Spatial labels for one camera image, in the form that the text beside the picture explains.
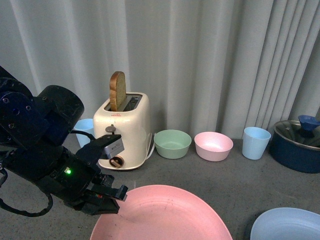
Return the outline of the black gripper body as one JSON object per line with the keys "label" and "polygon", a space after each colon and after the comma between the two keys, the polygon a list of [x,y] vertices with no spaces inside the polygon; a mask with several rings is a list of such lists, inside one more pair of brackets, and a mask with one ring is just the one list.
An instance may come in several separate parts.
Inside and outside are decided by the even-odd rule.
{"label": "black gripper body", "polygon": [[86,144],[76,154],[64,148],[60,163],[35,185],[42,192],[53,194],[67,206],[87,215],[118,213],[118,201],[126,199],[128,187],[114,188],[115,178],[103,174],[97,162],[104,147],[119,138],[119,134],[104,135]]}

